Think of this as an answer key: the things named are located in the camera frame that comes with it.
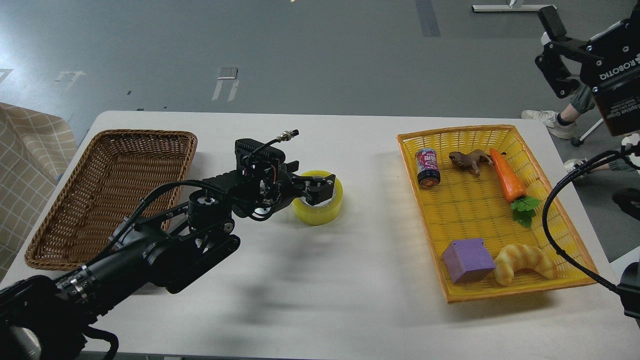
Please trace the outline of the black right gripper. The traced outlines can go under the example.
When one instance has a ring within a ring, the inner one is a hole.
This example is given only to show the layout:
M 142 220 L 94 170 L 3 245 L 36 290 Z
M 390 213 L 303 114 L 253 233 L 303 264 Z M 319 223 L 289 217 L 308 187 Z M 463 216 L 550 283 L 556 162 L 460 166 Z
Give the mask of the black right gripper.
M 564 99 L 579 87 L 579 82 L 563 59 L 583 64 L 580 79 L 592 91 L 606 127 L 612 136 L 639 130 L 639 6 L 628 18 L 594 35 L 588 42 L 567 36 L 554 6 L 536 12 L 549 41 L 534 63 L 553 93 Z

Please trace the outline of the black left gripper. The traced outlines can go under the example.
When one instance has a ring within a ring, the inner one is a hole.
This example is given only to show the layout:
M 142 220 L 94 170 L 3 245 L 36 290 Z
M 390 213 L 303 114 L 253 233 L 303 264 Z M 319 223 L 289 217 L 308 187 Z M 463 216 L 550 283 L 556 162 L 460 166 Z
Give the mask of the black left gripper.
M 270 185 L 270 215 L 288 207 L 295 198 L 307 206 L 325 206 L 336 196 L 333 173 L 311 175 L 274 175 Z

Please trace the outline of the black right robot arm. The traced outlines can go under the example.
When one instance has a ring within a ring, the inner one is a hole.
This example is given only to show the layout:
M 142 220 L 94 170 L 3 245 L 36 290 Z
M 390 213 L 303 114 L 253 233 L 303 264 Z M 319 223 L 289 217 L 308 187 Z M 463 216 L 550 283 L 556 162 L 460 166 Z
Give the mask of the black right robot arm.
M 571 38 L 556 14 L 542 16 L 550 36 L 535 65 L 553 93 L 567 105 L 553 112 L 550 129 L 569 141 L 581 132 L 578 118 L 590 114 L 604 122 L 585 146 L 562 145 L 565 162 L 576 157 L 590 173 L 573 182 L 588 219 L 602 242 L 606 259 L 619 260 L 639 246 L 639 153 L 617 157 L 639 146 L 639 2 L 630 14 L 588 40 Z

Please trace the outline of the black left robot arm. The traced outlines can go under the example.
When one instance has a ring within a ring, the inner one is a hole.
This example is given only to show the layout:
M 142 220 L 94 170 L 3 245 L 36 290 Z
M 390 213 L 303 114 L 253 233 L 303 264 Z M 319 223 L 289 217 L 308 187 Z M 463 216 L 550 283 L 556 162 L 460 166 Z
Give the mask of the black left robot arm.
M 105 248 L 57 278 L 34 275 L 1 291 L 1 354 L 9 360 L 73 360 L 89 338 L 109 344 L 112 360 L 119 338 L 94 328 L 144 285 L 171 294 L 183 291 L 237 251 L 234 217 L 267 221 L 302 199 L 311 207 L 336 204 L 338 178 L 298 174 L 274 145 L 299 134 L 284 131 L 263 143 L 234 143 L 236 167 L 203 180 L 164 183 L 141 199 L 109 237 Z

